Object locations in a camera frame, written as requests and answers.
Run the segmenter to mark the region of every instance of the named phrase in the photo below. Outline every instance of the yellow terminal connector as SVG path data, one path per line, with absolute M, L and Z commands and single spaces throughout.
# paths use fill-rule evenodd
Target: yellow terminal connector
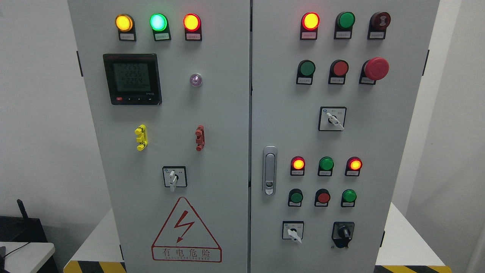
M 148 139 L 146 138 L 146 126 L 144 124 L 138 126 L 138 128 L 135 129 L 135 134 L 138 136 L 136 138 L 136 142 L 138 142 L 136 149 L 143 151 L 148 145 Z

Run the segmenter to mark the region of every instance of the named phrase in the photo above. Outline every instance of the digital power meter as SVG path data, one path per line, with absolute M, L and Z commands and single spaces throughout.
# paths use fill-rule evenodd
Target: digital power meter
M 162 102 L 156 54 L 104 54 L 113 105 L 159 105 Z

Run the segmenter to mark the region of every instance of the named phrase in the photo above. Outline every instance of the electrical hazard warning sign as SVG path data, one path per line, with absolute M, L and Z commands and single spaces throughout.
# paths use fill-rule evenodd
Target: electrical hazard warning sign
M 155 261 L 222 262 L 222 249 L 187 198 L 180 197 L 152 244 Z

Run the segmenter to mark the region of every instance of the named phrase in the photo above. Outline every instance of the yellow and black hazard stripe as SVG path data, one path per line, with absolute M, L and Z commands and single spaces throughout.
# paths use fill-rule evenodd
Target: yellow and black hazard stripe
M 69 261 L 64 273 L 126 273 L 124 262 Z
M 447 266 L 376 265 L 374 273 L 452 273 Z
M 126 273 L 124 262 L 69 261 L 64 273 Z M 376 265 L 374 273 L 452 273 L 447 266 Z

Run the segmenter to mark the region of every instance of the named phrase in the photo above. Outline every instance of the black cable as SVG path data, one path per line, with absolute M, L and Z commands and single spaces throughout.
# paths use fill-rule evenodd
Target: black cable
M 22 247 L 24 247 L 24 246 L 26 246 L 26 245 L 28 245 L 28 244 L 30 244 L 30 242 L 28 242 L 28 243 L 24 244 L 23 246 L 21 246 L 21 247 L 19 247 L 19 248 L 16 248 L 16 249 L 14 249 L 14 250 L 10 251 L 10 252 L 9 252 L 9 253 L 7 253 L 5 256 L 3 256 L 3 258 L 4 258 L 4 259 L 5 259 L 5 258 L 7 258 L 7 256 L 8 256 L 10 253 L 12 253 L 12 252 L 14 252 L 14 251 L 17 251 L 17 250 L 21 249 Z

